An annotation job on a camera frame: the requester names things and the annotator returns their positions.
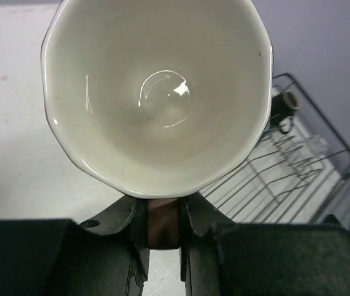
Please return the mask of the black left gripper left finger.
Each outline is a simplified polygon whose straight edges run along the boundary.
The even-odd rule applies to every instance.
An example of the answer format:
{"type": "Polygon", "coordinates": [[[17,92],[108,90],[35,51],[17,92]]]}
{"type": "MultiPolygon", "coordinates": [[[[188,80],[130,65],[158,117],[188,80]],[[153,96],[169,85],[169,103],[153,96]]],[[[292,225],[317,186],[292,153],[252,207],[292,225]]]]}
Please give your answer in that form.
{"type": "Polygon", "coordinates": [[[0,295],[141,295],[146,212],[125,196],[82,223],[0,220],[0,295]]]}

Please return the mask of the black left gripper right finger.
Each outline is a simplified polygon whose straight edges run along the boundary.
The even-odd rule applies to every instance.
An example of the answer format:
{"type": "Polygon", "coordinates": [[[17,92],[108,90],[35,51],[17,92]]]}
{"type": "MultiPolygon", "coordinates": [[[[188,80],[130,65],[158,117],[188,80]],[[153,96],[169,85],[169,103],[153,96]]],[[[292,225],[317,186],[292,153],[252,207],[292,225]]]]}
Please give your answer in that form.
{"type": "Polygon", "coordinates": [[[187,295],[350,295],[350,229],[247,224],[201,194],[180,200],[181,280],[187,295]]]}

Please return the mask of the pink hexagonal mug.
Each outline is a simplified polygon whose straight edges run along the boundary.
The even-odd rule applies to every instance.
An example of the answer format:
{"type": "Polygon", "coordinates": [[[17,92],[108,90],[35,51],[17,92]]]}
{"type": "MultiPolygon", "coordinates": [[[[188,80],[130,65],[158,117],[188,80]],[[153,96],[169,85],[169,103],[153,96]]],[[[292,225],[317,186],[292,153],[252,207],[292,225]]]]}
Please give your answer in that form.
{"type": "Polygon", "coordinates": [[[41,46],[54,137],[81,171],[147,201],[151,249],[178,248],[180,199],[261,139],[272,67],[252,1],[62,1],[41,46]]]}

